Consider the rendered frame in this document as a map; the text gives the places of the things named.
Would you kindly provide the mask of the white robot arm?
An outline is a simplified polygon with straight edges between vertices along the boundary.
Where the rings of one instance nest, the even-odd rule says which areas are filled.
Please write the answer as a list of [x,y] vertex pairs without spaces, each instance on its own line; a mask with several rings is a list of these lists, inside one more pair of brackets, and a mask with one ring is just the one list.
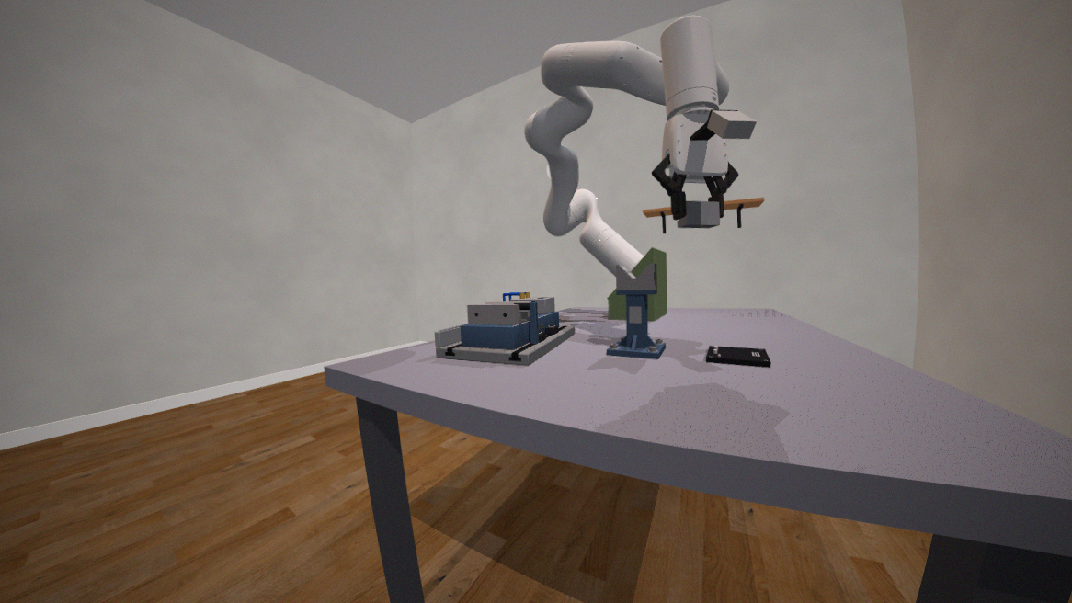
[[530,147],[547,158],[550,170],[545,231],[562,237],[586,222],[579,241],[615,277],[616,265],[631,273],[642,254],[602,222],[592,192],[576,190],[577,156],[561,145],[592,114],[593,101],[584,88],[616,89],[666,106],[667,121],[680,111],[714,108],[691,141],[710,139],[714,134],[723,139],[750,139],[757,123],[740,111],[719,111],[729,82],[716,61],[712,27],[705,17],[684,16],[671,23],[661,33],[660,46],[661,57],[630,41],[578,41],[549,48],[542,58],[542,82],[561,98],[531,115],[524,130]]

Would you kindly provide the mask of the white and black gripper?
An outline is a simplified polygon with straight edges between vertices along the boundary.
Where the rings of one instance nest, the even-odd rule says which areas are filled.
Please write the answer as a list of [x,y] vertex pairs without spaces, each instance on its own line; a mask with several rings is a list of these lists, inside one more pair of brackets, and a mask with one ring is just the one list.
[[[682,192],[684,183],[706,183],[711,193],[708,201],[719,202],[723,218],[724,193],[736,180],[736,170],[728,162],[725,139],[717,134],[710,139],[690,139],[693,133],[708,122],[711,109],[714,108],[680,111],[665,124],[661,163],[652,171],[652,176],[671,197],[673,220],[687,215],[686,194]],[[669,176],[666,174],[668,168]]]

